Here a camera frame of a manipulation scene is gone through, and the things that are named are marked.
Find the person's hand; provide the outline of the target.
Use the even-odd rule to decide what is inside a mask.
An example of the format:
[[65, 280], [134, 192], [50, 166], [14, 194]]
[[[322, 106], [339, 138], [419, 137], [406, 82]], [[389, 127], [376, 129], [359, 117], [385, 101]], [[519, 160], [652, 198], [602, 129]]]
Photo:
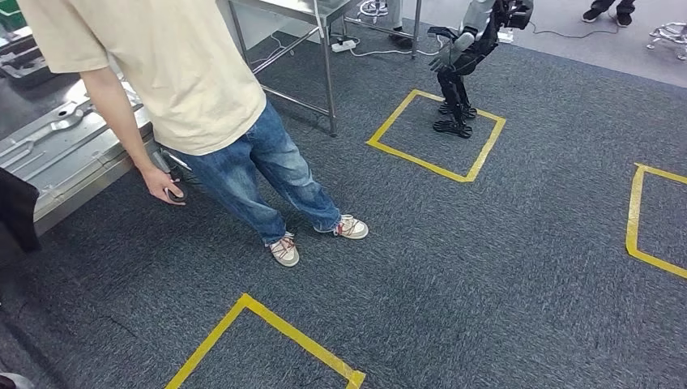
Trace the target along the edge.
[[184, 192], [167, 173], [154, 165], [142, 168], [139, 172], [153, 197], [171, 205], [185, 205], [182, 201], [185, 196]]

